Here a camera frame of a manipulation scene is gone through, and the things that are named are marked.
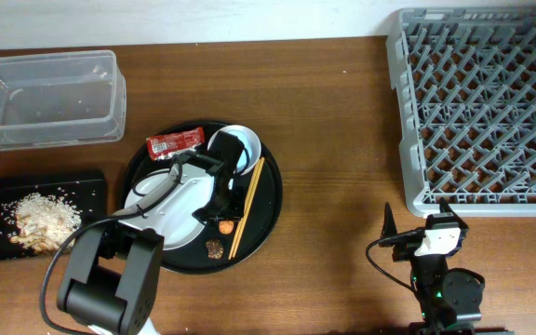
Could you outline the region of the pile of rice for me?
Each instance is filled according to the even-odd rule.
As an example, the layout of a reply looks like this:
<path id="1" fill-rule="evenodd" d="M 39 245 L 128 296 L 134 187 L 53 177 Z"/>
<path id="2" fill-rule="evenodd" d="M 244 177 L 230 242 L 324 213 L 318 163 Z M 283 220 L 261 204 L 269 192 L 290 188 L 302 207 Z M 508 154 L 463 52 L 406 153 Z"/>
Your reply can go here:
<path id="1" fill-rule="evenodd" d="M 94 190 L 79 194 L 80 182 L 36 185 L 0 200 L 0 245 L 20 255 L 50 254 L 98 211 Z"/>

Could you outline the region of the red snack wrapper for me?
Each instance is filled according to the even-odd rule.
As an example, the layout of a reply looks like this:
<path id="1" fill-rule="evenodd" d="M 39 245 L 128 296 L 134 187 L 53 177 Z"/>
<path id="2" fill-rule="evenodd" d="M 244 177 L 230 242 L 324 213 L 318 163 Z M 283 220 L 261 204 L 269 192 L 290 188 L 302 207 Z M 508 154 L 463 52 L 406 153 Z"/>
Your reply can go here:
<path id="1" fill-rule="evenodd" d="M 153 161 L 168 160 L 174 155 L 193 151 L 204 143 L 205 134 L 201 127 L 182 132 L 152 136 L 146 141 L 149 156 Z"/>

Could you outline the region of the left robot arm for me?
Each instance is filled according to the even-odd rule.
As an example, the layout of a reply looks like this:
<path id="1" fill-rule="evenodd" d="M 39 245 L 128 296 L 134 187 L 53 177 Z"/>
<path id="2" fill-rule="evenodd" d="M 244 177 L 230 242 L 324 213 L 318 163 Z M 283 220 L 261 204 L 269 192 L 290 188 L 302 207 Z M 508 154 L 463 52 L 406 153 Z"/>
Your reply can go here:
<path id="1" fill-rule="evenodd" d="M 181 227 L 200 232 L 242 213 L 229 184 L 244 152 L 240 139 L 218 131 L 205 153 L 175 155 L 135 203 L 72 233 L 60 246 L 72 252 L 59 310 L 112 334 L 139 333 L 154 306 L 168 239 Z"/>

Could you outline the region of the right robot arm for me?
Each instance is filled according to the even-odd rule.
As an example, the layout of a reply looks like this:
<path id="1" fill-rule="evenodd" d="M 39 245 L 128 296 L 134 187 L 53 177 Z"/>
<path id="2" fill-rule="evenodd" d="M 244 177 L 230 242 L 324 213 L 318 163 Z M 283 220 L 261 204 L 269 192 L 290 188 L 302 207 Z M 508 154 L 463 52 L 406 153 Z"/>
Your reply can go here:
<path id="1" fill-rule="evenodd" d="M 469 227 L 441 201 L 439 211 L 425 225 L 399 233 L 392 209 L 384 208 L 381 241 L 391 248 L 394 262 L 410 264 L 409 289 L 418 301 L 422 322 L 409 326 L 413 334 L 473 334 L 482 317 L 480 304 L 485 288 L 482 275 L 463 268 L 448 267 L 448 258 L 461 248 Z"/>

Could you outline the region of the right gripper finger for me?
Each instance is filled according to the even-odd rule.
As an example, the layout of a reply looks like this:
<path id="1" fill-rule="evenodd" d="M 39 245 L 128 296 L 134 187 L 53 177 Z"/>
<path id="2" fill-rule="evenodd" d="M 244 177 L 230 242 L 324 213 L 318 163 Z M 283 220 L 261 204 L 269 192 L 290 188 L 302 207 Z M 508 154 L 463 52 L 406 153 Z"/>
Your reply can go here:
<path id="1" fill-rule="evenodd" d="M 441 198 L 438 201 L 438 205 L 439 205 L 439 211 L 441 213 L 449 213 L 450 215 L 455 215 L 454 210 L 450 207 L 449 203 L 444 198 Z"/>
<path id="2" fill-rule="evenodd" d="M 394 235 L 397 235 L 395 219 L 390 204 L 386 202 L 384 206 L 384 219 L 381 238 L 392 237 Z"/>

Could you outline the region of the orange carrot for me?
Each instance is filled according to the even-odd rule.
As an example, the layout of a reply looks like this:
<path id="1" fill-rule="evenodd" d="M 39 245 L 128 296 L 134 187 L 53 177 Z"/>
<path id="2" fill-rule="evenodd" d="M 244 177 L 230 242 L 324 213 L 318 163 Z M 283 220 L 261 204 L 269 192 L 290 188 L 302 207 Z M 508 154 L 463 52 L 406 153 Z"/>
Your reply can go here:
<path id="1" fill-rule="evenodd" d="M 219 231 L 223 235 L 229 235 L 235 228 L 235 223 L 233 221 L 220 221 L 219 222 Z"/>

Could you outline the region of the white plate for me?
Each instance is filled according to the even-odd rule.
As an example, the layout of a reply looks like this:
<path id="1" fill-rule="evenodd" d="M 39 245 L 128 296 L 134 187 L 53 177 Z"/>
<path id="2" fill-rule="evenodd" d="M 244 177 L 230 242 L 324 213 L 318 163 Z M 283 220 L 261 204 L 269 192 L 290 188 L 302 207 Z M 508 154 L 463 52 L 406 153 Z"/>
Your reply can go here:
<path id="1" fill-rule="evenodd" d="M 164 237 L 164 250 L 181 248 L 203 231 L 193 213 L 210 200 L 214 178 L 200 167 L 185 164 L 151 173 L 127 196 L 120 215 L 135 213 L 119 222 L 136 230 L 152 229 Z"/>

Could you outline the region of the brown food scrap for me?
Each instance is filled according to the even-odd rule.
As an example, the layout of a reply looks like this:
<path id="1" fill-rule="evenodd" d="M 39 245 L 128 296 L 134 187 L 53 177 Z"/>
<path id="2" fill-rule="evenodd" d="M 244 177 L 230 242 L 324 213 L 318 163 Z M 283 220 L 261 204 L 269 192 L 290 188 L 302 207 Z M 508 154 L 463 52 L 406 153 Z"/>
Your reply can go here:
<path id="1" fill-rule="evenodd" d="M 224 247 L 220 239 L 210 239 L 206 242 L 208 257 L 212 260 L 219 260 L 224 254 Z"/>

